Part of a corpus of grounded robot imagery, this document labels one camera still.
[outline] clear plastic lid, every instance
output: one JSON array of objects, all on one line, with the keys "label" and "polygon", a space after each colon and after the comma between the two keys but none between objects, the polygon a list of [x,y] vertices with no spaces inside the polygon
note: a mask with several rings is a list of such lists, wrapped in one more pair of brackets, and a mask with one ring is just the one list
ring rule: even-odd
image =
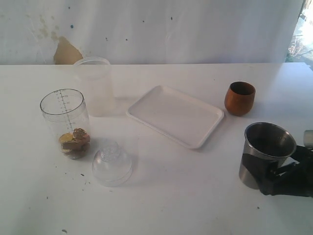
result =
[{"label": "clear plastic lid", "polygon": [[114,187],[127,181],[133,171],[131,157],[114,141],[106,140],[95,154],[92,173],[97,181]]}]

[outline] plastic tray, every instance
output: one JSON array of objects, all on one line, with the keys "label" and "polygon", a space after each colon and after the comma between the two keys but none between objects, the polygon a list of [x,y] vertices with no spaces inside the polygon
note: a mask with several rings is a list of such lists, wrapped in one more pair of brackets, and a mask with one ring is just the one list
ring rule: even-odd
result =
[{"label": "plastic tray", "polygon": [[165,86],[147,92],[126,114],[190,149],[201,147],[224,117],[221,109]]}]

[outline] white wall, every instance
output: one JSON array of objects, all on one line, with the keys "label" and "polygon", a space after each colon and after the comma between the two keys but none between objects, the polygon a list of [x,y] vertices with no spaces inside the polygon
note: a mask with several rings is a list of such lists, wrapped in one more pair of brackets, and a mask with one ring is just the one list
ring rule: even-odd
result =
[{"label": "white wall", "polygon": [[283,62],[301,4],[1,0],[0,64],[53,64],[60,36],[112,64]]}]

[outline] wooden cup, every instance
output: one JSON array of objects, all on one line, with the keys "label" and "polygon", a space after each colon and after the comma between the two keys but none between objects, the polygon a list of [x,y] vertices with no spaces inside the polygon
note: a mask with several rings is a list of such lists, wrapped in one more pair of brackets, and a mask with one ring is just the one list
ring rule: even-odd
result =
[{"label": "wooden cup", "polygon": [[254,97],[254,86],[246,82],[234,82],[226,93],[225,108],[232,115],[245,115],[252,109]]}]

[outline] white table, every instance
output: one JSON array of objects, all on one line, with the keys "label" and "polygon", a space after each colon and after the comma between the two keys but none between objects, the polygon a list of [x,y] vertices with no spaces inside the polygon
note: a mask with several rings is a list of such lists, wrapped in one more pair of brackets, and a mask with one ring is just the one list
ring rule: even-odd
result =
[{"label": "white table", "polygon": [[[0,67],[2,235],[313,234],[311,198],[264,196],[238,178],[249,124],[278,124],[301,145],[313,129],[313,72],[305,64],[116,65],[112,78],[121,108],[90,117],[92,137],[116,140],[133,156],[134,172],[122,186],[105,188],[91,173],[94,150],[80,160],[64,157],[39,108],[47,93],[76,88],[72,67]],[[256,88],[252,111],[225,111],[197,151],[124,113],[160,84],[224,109],[227,88],[238,80]]]}]

